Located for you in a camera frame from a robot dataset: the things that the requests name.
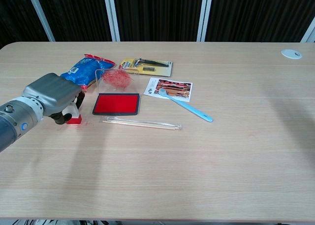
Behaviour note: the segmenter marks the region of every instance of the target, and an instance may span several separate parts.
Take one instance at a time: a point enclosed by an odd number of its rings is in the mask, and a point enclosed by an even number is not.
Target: toothbrush handle
[[[190,112],[194,113],[195,115],[197,115],[198,117],[208,121],[208,122],[212,122],[213,119],[208,116],[207,114],[199,111],[198,109],[195,109],[194,107],[190,106],[189,104],[186,104],[185,102],[183,101],[180,101],[180,100],[177,100],[177,99],[174,99],[173,97],[171,96],[167,96],[168,98],[170,98],[171,100],[173,100],[174,102],[178,103],[180,106],[182,106],[183,108],[189,110]]]

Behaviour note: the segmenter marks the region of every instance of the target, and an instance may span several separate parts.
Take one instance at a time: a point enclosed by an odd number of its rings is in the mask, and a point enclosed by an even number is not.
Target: robotic arm
[[[80,107],[84,93],[80,86],[49,73],[25,87],[22,96],[0,106],[0,152],[37,125],[43,116],[57,124],[71,119],[62,111],[76,101]]]

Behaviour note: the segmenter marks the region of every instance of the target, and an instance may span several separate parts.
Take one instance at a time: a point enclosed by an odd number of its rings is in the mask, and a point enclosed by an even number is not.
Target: blue toothbrush
[[[183,108],[189,110],[190,112],[196,114],[198,117],[208,121],[208,122],[212,122],[213,119],[208,116],[207,114],[204,114],[203,112],[199,111],[198,109],[195,109],[194,107],[191,107],[189,104],[186,104],[180,100],[177,100],[177,99],[174,99],[173,97],[169,96],[167,93],[166,93],[166,90],[161,88],[158,93],[161,95],[161,96],[164,96],[164,97],[167,97],[171,100],[173,100],[174,102],[178,103],[180,106],[182,106]]]

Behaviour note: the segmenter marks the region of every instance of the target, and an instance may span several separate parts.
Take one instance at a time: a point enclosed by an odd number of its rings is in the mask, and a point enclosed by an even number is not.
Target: black curtain
[[[300,42],[315,0],[212,0],[206,41]]]
[[[0,0],[0,48],[17,41],[48,41],[31,0]]]
[[[202,0],[115,0],[121,41],[196,41]]]
[[[56,41],[112,41],[105,0],[39,0]]]

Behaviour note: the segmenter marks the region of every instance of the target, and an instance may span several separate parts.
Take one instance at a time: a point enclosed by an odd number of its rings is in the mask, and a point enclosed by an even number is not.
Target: white wall frame
[[[314,41],[315,41],[315,17],[313,18],[309,28],[306,30],[303,38],[301,39],[302,43],[314,42]]]
[[[38,18],[39,18],[39,20],[40,20],[40,22],[41,22],[41,24],[42,24],[42,26],[43,26],[43,28],[44,28],[44,30],[46,32],[48,40],[50,42],[54,42],[55,41],[54,35],[53,35],[53,33],[52,33],[51,29],[50,29],[50,26],[48,24],[48,21],[46,19],[45,13],[44,13],[41,5],[40,5],[39,0],[31,0],[31,2],[32,2],[33,6],[34,6],[34,9],[35,9],[35,11],[36,11],[36,13],[38,15]]]
[[[113,41],[120,41],[115,1],[114,0],[105,0],[107,17],[109,22],[109,29],[112,35]]]
[[[211,9],[211,2],[212,0],[202,0],[198,33],[197,33],[197,42],[204,42],[206,39],[209,14],[210,14],[210,9]]]

